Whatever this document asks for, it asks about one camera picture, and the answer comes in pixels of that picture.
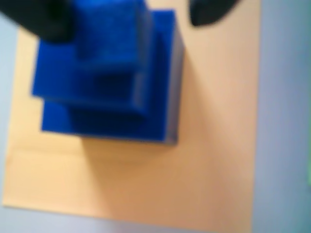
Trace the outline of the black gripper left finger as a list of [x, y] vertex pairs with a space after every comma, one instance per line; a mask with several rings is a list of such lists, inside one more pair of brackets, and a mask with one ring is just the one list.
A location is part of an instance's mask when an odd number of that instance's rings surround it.
[[72, 0], [0, 0], [0, 12], [47, 42], [73, 39]]

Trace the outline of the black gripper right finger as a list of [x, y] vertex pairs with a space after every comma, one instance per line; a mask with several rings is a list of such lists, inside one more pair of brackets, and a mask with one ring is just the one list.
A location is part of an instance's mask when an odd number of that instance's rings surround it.
[[228, 15], [239, 0], [189, 0], [192, 26], [212, 25]]

